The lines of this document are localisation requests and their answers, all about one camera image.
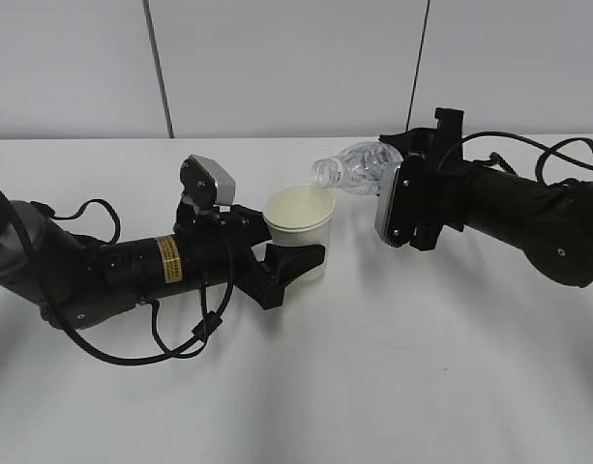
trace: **yellow label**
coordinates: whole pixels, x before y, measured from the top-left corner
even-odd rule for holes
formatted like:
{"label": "yellow label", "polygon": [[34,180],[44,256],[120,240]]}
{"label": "yellow label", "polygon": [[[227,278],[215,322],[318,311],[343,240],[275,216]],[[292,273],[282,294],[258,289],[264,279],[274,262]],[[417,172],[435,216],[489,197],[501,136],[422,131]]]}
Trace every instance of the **yellow label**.
{"label": "yellow label", "polygon": [[174,283],[182,280],[182,261],[180,261],[180,252],[173,235],[157,237],[161,258],[163,259],[164,283]]}

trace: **plastic water bottle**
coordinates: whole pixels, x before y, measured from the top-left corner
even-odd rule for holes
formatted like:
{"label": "plastic water bottle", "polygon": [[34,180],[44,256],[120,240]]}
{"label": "plastic water bottle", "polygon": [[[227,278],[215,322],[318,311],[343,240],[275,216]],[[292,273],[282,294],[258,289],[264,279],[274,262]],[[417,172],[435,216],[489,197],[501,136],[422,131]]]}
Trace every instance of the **plastic water bottle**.
{"label": "plastic water bottle", "polygon": [[357,195],[377,195],[386,168],[401,162],[400,152],[382,142],[363,142],[334,157],[319,159],[311,167],[312,183],[327,189],[344,189]]}

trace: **black wire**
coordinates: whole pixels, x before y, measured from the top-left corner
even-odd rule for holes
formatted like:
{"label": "black wire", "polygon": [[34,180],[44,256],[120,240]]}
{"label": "black wire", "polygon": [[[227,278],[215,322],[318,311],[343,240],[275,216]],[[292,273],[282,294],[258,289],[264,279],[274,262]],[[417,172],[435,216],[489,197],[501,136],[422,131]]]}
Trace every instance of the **black wire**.
{"label": "black wire", "polygon": [[425,6],[425,18],[423,19],[423,30],[421,31],[421,43],[419,44],[419,55],[416,59],[416,69],[414,70],[414,80],[412,81],[412,93],[410,95],[410,105],[408,106],[408,117],[405,120],[405,131],[410,128],[410,119],[412,119],[412,106],[414,106],[414,96],[416,95],[416,84],[419,80],[419,70],[421,69],[421,58],[423,56],[423,46],[425,45],[425,33],[428,29],[428,20],[430,19],[430,3],[428,0]]}
{"label": "black wire", "polygon": [[[476,133],[472,133],[470,135],[467,135],[466,137],[464,137],[462,140],[454,143],[451,148],[449,148],[446,153],[443,155],[442,159],[440,160],[440,163],[438,164],[438,170],[441,169],[442,165],[444,164],[444,161],[446,161],[446,159],[457,150],[457,148],[459,148],[461,145],[463,145],[466,142],[469,142],[470,140],[474,140],[476,138],[482,138],[482,137],[500,137],[500,138],[510,138],[512,140],[517,140],[519,142],[523,142],[526,143],[528,145],[532,145],[533,147],[539,148],[540,150],[544,151],[545,153],[548,153],[548,156],[554,156],[557,158],[560,158],[561,160],[565,160],[566,162],[573,164],[575,166],[578,167],[583,167],[584,169],[588,169],[589,171],[593,171],[593,165],[592,164],[588,164],[582,161],[578,161],[577,159],[573,159],[571,157],[568,157],[567,155],[563,155],[562,153],[558,152],[556,149],[553,149],[553,147],[548,147],[547,145],[544,145],[543,143],[539,143],[535,140],[532,140],[528,137],[524,137],[521,135],[516,135],[514,133],[509,133],[509,132],[500,132],[500,131],[494,131],[494,130],[488,130],[488,131],[484,131],[484,132],[476,132]],[[589,145],[589,147],[591,148],[591,151],[593,151],[593,145]]]}
{"label": "black wire", "polygon": [[231,244],[229,240],[225,236],[224,232],[219,229],[219,234],[221,235],[222,241],[225,244],[225,249],[227,250],[227,260],[228,260],[228,271],[227,271],[227,288],[225,288],[225,293],[222,296],[221,303],[217,308],[217,315],[219,317],[225,312],[227,305],[229,304],[229,300],[231,299],[231,294],[234,291],[234,254],[231,250]]}
{"label": "black wire", "polygon": [[[228,275],[227,275],[227,287],[225,288],[225,292],[223,293],[222,296],[222,300],[221,303],[219,304],[219,307],[217,308],[216,311],[216,316],[215,317],[221,317],[222,314],[225,312],[225,309],[227,308],[227,305],[229,304],[229,300],[231,299],[231,294],[233,292],[234,289],[234,257],[233,257],[233,252],[231,250],[231,245],[229,244],[229,240],[227,239],[227,237],[225,237],[224,233],[222,232],[221,229],[219,229],[219,234],[221,235],[221,238],[225,244],[225,249],[227,251],[227,262],[228,262]],[[201,285],[199,286],[199,305],[201,306],[201,320],[202,320],[202,327],[203,327],[203,345],[195,350],[192,351],[190,353],[180,353],[180,354],[175,354],[173,357],[180,359],[180,360],[186,360],[186,359],[190,359],[190,358],[194,358],[195,356],[197,356],[198,354],[200,354],[203,349],[206,347],[206,344],[208,343],[208,333],[207,333],[207,328],[208,328],[208,300],[207,300],[207,296],[206,296],[206,287],[207,287],[207,282],[206,282],[206,276],[203,276],[201,279]],[[154,338],[154,341],[157,343],[157,345],[159,345],[159,348],[161,348],[163,350],[164,353],[170,353],[171,350],[169,349],[169,347],[164,343],[163,339],[161,338],[161,335],[159,334],[159,302],[156,300],[151,300],[147,302],[148,304],[150,304],[152,306],[152,337]]]}
{"label": "black wire", "polygon": [[160,363],[165,360],[169,360],[174,357],[176,354],[180,354],[189,348],[191,348],[197,341],[199,340],[196,336],[191,337],[186,342],[182,343],[180,346],[171,350],[169,353],[162,353],[155,356],[149,356],[144,358],[120,358],[116,356],[109,355],[94,345],[89,343],[85,338],[83,338],[73,327],[73,325],[66,319],[66,317],[62,314],[56,300],[51,292],[51,289],[46,283],[46,279],[44,278],[44,271],[43,266],[38,259],[38,254],[34,247],[32,246],[32,242],[27,234],[27,229],[23,224],[23,221],[19,217],[18,213],[16,212],[15,208],[8,200],[6,195],[0,190],[0,206],[3,207],[6,212],[8,213],[8,217],[10,222],[15,229],[15,232],[18,236],[18,239],[23,247],[23,251],[27,256],[27,264],[30,268],[30,271],[33,277],[36,279],[38,286],[41,292],[44,295],[44,300],[48,305],[49,315],[51,315],[55,321],[59,324],[62,328],[64,333],[83,351],[85,351],[90,356],[103,361],[105,363],[115,364],[115,365],[147,365],[153,363]]}
{"label": "black wire", "polygon": [[547,150],[545,150],[537,159],[537,163],[535,164],[535,177],[537,181],[541,184],[545,184],[546,181],[544,179],[544,168],[546,167],[546,161],[548,161],[549,157],[553,155],[553,152],[556,150],[560,150],[566,145],[569,145],[574,142],[583,142],[588,145],[588,148],[593,154],[593,139],[587,137],[572,137],[561,142],[558,142],[555,145],[552,145]]}
{"label": "black wire", "polygon": [[97,204],[101,205],[103,208],[106,209],[106,211],[111,216],[111,219],[113,220],[113,225],[115,226],[115,230],[113,231],[113,237],[111,237],[111,240],[109,240],[107,243],[109,245],[116,244],[118,242],[118,240],[120,240],[120,232],[122,231],[122,224],[120,223],[120,218],[118,217],[118,214],[115,212],[113,207],[106,200],[103,200],[101,198],[92,198],[91,200],[87,200],[85,203],[83,203],[79,207],[78,211],[76,213],[74,213],[72,216],[66,216],[66,217],[53,216],[52,219],[55,219],[55,220],[79,219],[83,215],[83,213],[85,213],[85,210],[87,209],[87,207],[89,205],[91,205],[92,203],[97,203]]}
{"label": "black wire", "polygon": [[[201,298],[202,292],[205,295],[205,293],[206,293],[205,286],[202,286],[199,288],[200,298]],[[154,338],[154,341],[156,342],[157,345],[159,345],[159,348],[161,348],[164,353],[173,353],[171,351],[171,349],[164,343],[163,339],[161,338],[161,335],[159,334],[159,308],[161,307],[159,302],[157,300],[150,300],[147,303],[152,306],[152,326],[151,326],[152,338]],[[200,348],[198,348],[195,351],[192,351],[190,353],[173,354],[173,358],[177,358],[179,360],[186,360],[186,359],[194,358],[195,356],[199,355],[203,351],[203,349],[206,347],[206,344],[208,343],[208,333],[207,333],[208,306],[205,303],[201,304],[201,318],[203,321],[203,326],[202,326],[203,327],[203,338],[201,339],[201,341],[203,342],[203,345]]]}

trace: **white table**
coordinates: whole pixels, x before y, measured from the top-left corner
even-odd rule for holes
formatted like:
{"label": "white table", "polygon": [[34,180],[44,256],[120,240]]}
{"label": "white table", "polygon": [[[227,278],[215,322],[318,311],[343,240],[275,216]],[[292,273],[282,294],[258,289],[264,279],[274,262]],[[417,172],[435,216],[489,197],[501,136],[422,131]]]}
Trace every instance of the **white table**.
{"label": "white table", "polygon": [[[237,201],[260,209],[356,141],[0,141],[0,188],[61,215],[104,197],[122,240],[152,237],[170,230],[190,153],[216,159]],[[493,148],[531,174],[537,153],[516,142],[466,155]],[[556,160],[547,173],[593,178]],[[193,361],[97,362],[0,288],[0,463],[593,463],[593,285],[550,282],[470,230],[445,229],[432,252],[394,250],[373,230],[375,198],[337,200],[324,279],[266,312],[236,291]],[[66,226],[111,234],[98,207]],[[170,341],[198,318],[196,294],[163,301]],[[139,308],[85,335],[150,355],[149,324]]]}

